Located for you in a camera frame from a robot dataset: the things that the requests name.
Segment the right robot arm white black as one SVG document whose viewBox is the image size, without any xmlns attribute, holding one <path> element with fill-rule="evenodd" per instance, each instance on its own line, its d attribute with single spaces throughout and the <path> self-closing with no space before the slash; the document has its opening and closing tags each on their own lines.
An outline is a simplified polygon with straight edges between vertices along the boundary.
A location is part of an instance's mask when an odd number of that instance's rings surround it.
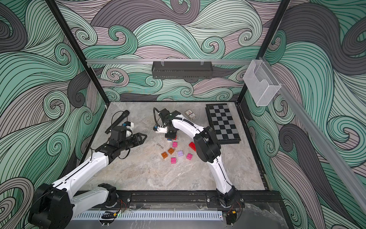
<svg viewBox="0 0 366 229">
<path fill-rule="evenodd" d="M 178 131 L 189 136 L 195 145 L 198 157 L 208 164 L 216 183 L 216 191 L 220 204 L 230 207 L 234 204 L 236 188 L 230 181 L 223 165 L 221 146 L 218 143 L 214 130 L 211 127 L 202 127 L 186 119 L 180 112 L 169 112 L 153 109 L 153 114 L 158 114 L 161 124 L 155 117 L 154 131 L 164 133 L 165 138 L 175 140 Z"/>
</svg>

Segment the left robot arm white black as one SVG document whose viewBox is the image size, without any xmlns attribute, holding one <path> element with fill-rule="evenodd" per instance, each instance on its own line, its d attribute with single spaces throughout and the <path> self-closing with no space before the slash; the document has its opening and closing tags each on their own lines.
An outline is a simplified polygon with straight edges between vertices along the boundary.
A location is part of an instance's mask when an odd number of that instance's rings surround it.
<svg viewBox="0 0 366 229">
<path fill-rule="evenodd" d="M 64 229 L 73 218 L 94 206 L 124 206 L 118 198 L 116 187 L 107 183 L 80 195 L 77 192 L 97 172 L 113 162 L 122 150 L 129 151 L 142 145 L 146 138 L 145 134 L 136 133 L 112 140 L 100 146 L 87 161 L 64 177 L 51 185 L 40 185 L 33 196 L 28 222 L 40 229 Z"/>
</svg>

